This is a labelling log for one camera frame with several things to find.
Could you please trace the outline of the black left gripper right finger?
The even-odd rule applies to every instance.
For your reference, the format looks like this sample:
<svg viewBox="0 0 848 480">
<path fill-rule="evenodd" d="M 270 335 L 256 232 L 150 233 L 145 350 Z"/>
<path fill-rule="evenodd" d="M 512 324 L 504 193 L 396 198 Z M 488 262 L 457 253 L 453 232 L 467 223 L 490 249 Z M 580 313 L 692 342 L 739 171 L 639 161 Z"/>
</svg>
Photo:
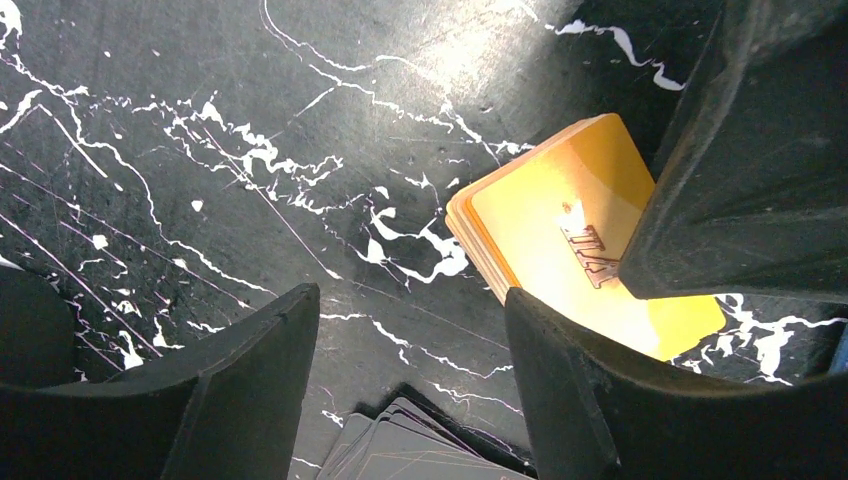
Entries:
<svg viewBox="0 0 848 480">
<path fill-rule="evenodd" d="M 505 323 L 542 479 L 843 479 L 847 377 L 792 387 L 660 362 L 511 288 Z"/>
</svg>

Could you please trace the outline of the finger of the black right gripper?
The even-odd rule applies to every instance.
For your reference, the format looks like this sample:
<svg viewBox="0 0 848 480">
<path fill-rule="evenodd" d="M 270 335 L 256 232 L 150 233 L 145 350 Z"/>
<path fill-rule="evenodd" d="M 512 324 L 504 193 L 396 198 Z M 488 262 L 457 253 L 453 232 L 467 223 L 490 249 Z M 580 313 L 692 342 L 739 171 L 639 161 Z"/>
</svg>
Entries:
<svg viewBox="0 0 848 480">
<path fill-rule="evenodd" d="M 622 257 L 636 297 L 847 299 L 847 5 L 728 1 Z"/>
</svg>

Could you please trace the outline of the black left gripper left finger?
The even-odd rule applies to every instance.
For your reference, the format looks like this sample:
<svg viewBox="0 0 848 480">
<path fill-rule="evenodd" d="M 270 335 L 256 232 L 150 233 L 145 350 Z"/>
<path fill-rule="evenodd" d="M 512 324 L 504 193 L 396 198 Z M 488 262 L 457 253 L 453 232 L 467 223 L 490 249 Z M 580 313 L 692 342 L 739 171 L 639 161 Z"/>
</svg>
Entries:
<svg viewBox="0 0 848 480">
<path fill-rule="evenodd" d="M 285 478 L 319 314 L 319 287 L 304 283 L 105 382 L 3 387 L 2 477 Z"/>
</svg>

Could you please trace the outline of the black card stack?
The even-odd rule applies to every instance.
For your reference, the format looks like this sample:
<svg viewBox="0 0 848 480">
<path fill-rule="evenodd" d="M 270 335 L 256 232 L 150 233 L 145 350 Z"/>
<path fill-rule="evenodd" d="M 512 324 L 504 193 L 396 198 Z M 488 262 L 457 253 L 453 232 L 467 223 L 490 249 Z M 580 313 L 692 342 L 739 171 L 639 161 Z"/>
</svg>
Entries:
<svg viewBox="0 0 848 480">
<path fill-rule="evenodd" d="M 525 479 L 493 462 L 404 397 L 342 423 L 319 479 Z"/>
</svg>

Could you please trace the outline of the orange credit card stack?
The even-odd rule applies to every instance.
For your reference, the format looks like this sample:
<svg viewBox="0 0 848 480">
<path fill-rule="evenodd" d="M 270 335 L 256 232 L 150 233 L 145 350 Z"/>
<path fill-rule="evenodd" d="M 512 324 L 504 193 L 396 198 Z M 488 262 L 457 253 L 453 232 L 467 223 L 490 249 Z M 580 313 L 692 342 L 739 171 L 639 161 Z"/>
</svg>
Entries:
<svg viewBox="0 0 848 480">
<path fill-rule="evenodd" d="M 457 192 L 445 221 L 499 300 L 519 287 L 660 361 L 725 325 L 710 295 L 642 300 L 618 267 L 655 183 L 623 120 L 578 121 Z"/>
</svg>

